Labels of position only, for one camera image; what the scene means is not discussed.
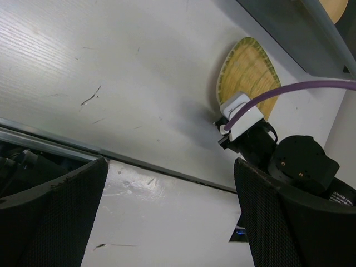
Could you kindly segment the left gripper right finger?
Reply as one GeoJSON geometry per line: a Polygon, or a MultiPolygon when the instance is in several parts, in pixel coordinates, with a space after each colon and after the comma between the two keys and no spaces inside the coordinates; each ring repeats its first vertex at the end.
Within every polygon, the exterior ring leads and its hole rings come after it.
{"type": "Polygon", "coordinates": [[[301,191],[234,163],[255,266],[355,266],[355,207],[301,191]]]}

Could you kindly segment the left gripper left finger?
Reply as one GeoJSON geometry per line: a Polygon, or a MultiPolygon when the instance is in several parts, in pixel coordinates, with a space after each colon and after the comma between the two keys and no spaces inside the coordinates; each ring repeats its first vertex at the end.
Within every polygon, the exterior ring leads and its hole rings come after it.
{"type": "Polygon", "coordinates": [[[80,266],[108,174],[100,157],[1,198],[1,266],[80,266]]]}

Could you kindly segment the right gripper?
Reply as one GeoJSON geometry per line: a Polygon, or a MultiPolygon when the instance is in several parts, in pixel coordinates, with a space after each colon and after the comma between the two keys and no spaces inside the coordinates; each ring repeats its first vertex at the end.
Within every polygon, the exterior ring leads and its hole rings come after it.
{"type": "Polygon", "coordinates": [[[277,146],[278,135],[264,119],[258,121],[234,141],[224,134],[218,144],[225,150],[240,153],[245,161],[256,167],[267,167],[277,146]]]}

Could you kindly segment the woven bamboo tray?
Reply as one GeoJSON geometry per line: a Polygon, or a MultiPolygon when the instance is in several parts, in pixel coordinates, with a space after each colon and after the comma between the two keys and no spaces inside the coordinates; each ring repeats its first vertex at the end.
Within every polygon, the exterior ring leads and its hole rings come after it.
{"type": "Polygon", "coordinates": [[[222,64],[216,98],[222,105],[237,92],[253,99],[278,87],[281,82],[269,56],[256,39],[245,37],[235,44],[222,64]]]}

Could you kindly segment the yellow round plate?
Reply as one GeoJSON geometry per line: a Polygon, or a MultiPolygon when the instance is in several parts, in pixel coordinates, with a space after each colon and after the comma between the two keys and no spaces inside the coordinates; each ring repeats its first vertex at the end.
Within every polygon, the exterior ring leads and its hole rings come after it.
{"type": "Polygon", "coordinates": [[[342,17],[345,9],[348,5],[348,0],[319,0],[324,10],[332,20],[333,24],[336,24],[342,17]]]}

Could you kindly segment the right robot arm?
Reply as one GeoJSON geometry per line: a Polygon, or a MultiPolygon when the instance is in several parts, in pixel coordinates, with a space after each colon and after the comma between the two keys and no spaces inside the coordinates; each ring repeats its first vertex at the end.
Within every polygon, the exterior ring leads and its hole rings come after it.
{"type": "Polygon", "coordinates": [[[286,184],[355,206],[355,189],[335,177],[339,164],[311,136],[292,135],[278,141],[272,125],[260,120],[233,141],[224,134],[219,145],[240,153],[245,161],[286,184]]]}

